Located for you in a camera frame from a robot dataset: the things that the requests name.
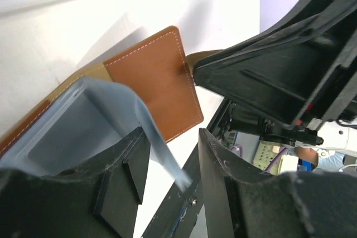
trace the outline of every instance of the white stitching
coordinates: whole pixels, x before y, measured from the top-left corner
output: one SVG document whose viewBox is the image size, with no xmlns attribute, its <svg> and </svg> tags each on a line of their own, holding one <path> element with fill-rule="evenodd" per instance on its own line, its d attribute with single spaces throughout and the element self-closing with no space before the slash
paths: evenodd
<svg viewBox="0 0 357 238">
<path fill-rule="evenodd" d="M 100 67 L 98 67 L 98 68 L 96 68 L 96 69 L 94 69 L 94 70 L 91 70 L 91 71 L 85 73 L 84 75 L 81 75 L 81 76 L 77 77 L 77 78 L 76 78 L 75 80 L 73 80 L 64 90 L 62 90 L 59 94 L 57 94 L 57 95 L 53 98 L 52 102 L 53 102 L 55 99 L 57 99 L 64 91 L 66 91 L 75 81 L 77 81 L 77 80 L 80 79 L 81 77 L 83 77 L 83 76 L 85 76 L 85 75 L 89 75 L 89 74 L 91 74 L 92 72 L 97 71 L 97 70 L 99 70 L 99 69 L 101 69 L 101 68 L 104 68 L 104 67 L 107 67 L 107 66 L 109 66 L 109 65 L 112 65 L 112 64 L 114 64 L 114 63 L 120 61 L 121 59 L 123 59 L 123 58 L 125 58 L 125 57 L 128 57 L 128 56 L 130 56 L 131 54 L 134 54 L 135 52 L 137 52 L 137 51 L 139 51 L 139 50 L 141 50 L 141 49 L 147 47 L 148 45 L 153 44 L 153 43 L 156 42 L 157 40 L 162 39 L 163 37 L 165 37 L 165 36 L 167 36 L 167 35 L 169 35 L 169 34 L 172 34 L 172 33 L 173 33 L 173 35 L 175 36 L 175 39 L 176 39 L 177 48 L 178 48 L 179 54 L 180 54 L 180 56 L 181 56 L 181 61 L 182 61 L 182 63 L 184 64 L 186 76 L 187 76 L 187 79 L 188 79 L 188 81 L 189 81 L 190 89 L 191 89 L 192 95 L 193 95 L 193 97 L 194 97 L 194 101 L 195 101 L 195 104 L 196 104 L 196 108 L 197 108 L 198 113 L 200 114 L 200 120 L 202 120 L 202 113 L 201 113 L 201 111 L 200 111 L 200 107 L 199 107 L 199 105 L 198 105 L 198 103 L 197 103 L 197 100 L 196 100 L 196 98 L 195 98 L 196 96 L 195 96 L 195 93 L 194 93 L 194 89 L 192 88 L 192 85 L 191 85 L 191 83 L 190 83 L 190 77 L 191 77 L 191 76 L 190 76 L 190 73 L 189 73 L 189 71 L 188 71 L 188 69 L 187 69 L 187 66 L 186 66 L 186 64 L 185 64 L 185 60 L 184 60 L 184 57 L 183 57 L 183 55 L 182 55 L 182 51 L 181 51 L 181 47 L 180 47 L 179 40 L 178 40 L 178 38 L 177 38 L 177 34 L 176 34 L 175 32 L 173 32 L 173 31 L 168 32 L 168 33 L 166 33 L 166 34 L 164 34 L 164 35 L 162 35 L 162 36 L 159 36 L 159 37 L 156 38 L 155 40 L 153 40 L 153 41 L 151 41 L 151 42 L 149 42 L 149 43 L 147 43 L 147 44 L 145 44 L 145 45 L 143 45 L 143 46 L 137 48 L 136 50 L 131 51 L 130 53 L 128 53 L 128 54 L 122 56 L 121 58 L 119 58 L 119 59 L 117 59 L 117 60 L 115 60 L 115 61 L 113 61 L 113 62 L 111 62 L 111 63 L 109 63 L 109 64 L 102 65 L 102 66 L 100 66 Z M 40 113 L 39 113 L 36 117 L 34 117 L 3 149 L 1 149 L 1 150 L 0 150 L 0 154 L 1 154 L 4 150 L 6 150 L 6 149 L 14 142 L 14 140 L 16 140 L 38 117 L 40 117 L 40 116 L 42 115 L 42 113 L 44 113 L 44 111 L 45 111 L 50 105 L 51 105 L 51 103 L 50 103 L 49 105 L 47 105 L 42 111 L 40 111 Z M 179 132 L 178 134 L 176 134 L 174 137 L 172 137 L 171 139 L 167 140 L 167 142 L 169 142 L 169 141 L 175 139 L 176 137 L 178 137 L 178 136 L 181 135 L 182 133 L 186 132 L 187 130 L 189 130 L 190 128 L 192 128 L 192 127 L 195 126 L 196 124 L 198 124 L 198 123 L 200 122 L 200 120 L 197 121 L 196 123 L 193 123 L 191 126 L 189 126 L 188 128 L 184 129 L 183 131 Z"/>
</svg>

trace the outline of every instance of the white table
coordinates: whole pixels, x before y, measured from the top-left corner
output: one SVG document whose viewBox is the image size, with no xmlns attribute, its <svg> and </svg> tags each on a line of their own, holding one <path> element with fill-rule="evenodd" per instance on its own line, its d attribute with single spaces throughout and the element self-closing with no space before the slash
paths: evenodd
<svg viewBox="0 0 357 238">
<path fill-rule="evenodd" d="M 259 32 L 259 0 L 66 0 L 0 16 L 0 135 L 70 74 L 109 48 L 121 50 L 178 26 L 186 54 L 226 48 Z M 222 97 L 196 88 L 205 120 L 169 143 L 181 166 Z M 134 237 L 141 237 L 172 185 L 150 161 Z"/>
</svg>

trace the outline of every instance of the person's arm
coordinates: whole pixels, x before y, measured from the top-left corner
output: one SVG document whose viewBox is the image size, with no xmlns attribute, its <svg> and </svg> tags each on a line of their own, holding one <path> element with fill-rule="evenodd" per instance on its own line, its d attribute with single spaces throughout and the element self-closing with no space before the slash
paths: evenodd
<svg viewBox="0 0 357 238">
<path fill-rule="evenodd" d="M 307 161 L 315 166 L 319 163 L 319 155 L 313 149 L 297 147 L 295 148 L 295 153 L 301 160 Z"/>
</svg>

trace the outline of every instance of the wallet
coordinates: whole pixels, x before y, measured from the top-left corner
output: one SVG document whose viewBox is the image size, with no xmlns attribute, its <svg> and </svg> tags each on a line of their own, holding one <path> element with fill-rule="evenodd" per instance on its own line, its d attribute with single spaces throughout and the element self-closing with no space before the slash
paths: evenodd
<svg viewBox="0 0 357 238">
<path fill-rule="evenodd" d="M 166 142 L 203 121 L 179 30 L 170 26 L 109 60 L 87 65 L 71 75 L 2 138 L 0 157 L 82 77 L 131 88 L 148 107 Z"/>
</svg>

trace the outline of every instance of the person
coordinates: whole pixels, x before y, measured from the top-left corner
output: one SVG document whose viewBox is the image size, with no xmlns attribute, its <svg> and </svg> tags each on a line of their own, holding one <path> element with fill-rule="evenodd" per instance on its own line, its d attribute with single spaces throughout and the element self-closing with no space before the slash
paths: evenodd
<svg viewBox="0 0 357 238">
<path fill-rule="evenodd" d="M 301 160 L 313 164 L 315 169 L 322 169 L 325 171 L 337 172 L 344 166 L 345 154 L 335 152 L 329 157 L 320 157 L 318 152 L 311 148 L 295 148 L 295 154 Z"/>
</svg>

